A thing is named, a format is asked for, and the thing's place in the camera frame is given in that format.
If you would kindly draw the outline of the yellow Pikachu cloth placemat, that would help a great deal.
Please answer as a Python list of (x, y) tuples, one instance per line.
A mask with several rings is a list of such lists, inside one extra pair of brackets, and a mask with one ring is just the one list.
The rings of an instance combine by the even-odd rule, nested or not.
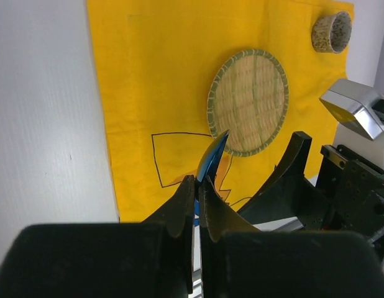
[(321, 16), (354, 6), (337, 1), (88, 1), (114, 189), (123, 222), (140, 222), (176, 191), (212, 141), (211, 83), (231, 56), (256, 48), (285, 70), (285, 121), (264, 151), (224, 154), (216, 189), (233, 208), (252, 197), (281, 159), (291, 134), (313, 139), (305, 176), (337, 123), (319, 101), (345, 77), (346, 53), (318, 53), (311, 29)]

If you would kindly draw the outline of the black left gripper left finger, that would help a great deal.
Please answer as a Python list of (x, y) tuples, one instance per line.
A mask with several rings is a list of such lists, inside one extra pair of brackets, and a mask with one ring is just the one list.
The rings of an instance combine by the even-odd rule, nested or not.
[(0, 267), (0, 297), (188, 297), (194, 177), (140, 223), (23, 229)]

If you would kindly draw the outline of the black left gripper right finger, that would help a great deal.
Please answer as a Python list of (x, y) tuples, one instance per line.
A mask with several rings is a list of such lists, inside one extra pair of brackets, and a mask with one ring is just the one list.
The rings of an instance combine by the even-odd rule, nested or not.
[(203, 297), (384, 297), (381, 263), (353, 232), (262, 232), (205, 178), (199, 189)]

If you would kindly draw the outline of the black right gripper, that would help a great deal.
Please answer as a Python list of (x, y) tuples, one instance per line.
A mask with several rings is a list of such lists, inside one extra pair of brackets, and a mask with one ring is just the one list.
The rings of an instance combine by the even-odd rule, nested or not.
[(293, 132), (278, 166), (237, 213), (251, 224), (296, 217), (306, 230), (348, 230), (384, 245), (384, 172), (343, 145), (324, 145), (316, 184), (304, 177), (312, 138)]

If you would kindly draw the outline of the small grey ceramic cup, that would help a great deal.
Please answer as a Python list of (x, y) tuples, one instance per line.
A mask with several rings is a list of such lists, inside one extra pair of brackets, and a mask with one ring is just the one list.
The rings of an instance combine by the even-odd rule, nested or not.
[(348, 12), (319, 18), (311, 31), (311, 42), (319, 53), (343, 52), (349, 44), (352, 33), (352, 19)]

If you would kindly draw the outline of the round woven bamboo plate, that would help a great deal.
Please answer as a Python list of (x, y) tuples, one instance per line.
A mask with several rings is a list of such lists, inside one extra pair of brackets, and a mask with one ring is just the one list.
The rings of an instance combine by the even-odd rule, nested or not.
[(265, 50), (242, 50), (231, 56), (213, 79), (207, 100), (209, 131), (214, 138), (229, 132), (228, 154), (256, 155), (279, 134), (289, 97), (281, 63)]

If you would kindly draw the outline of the blue metal spoon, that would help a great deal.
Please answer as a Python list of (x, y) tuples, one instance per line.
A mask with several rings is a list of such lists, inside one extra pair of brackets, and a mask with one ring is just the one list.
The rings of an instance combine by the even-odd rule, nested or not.
[(229, 131), (224, 131), (212, 141), (210, 146), (208, 146), (204, 152), (196, 172), (195, 186), (197, 188), (200, 187), (206, 176), (208, 176), (212, 182), (215, 181), (217, 169), (219, 167), (228, 136)]

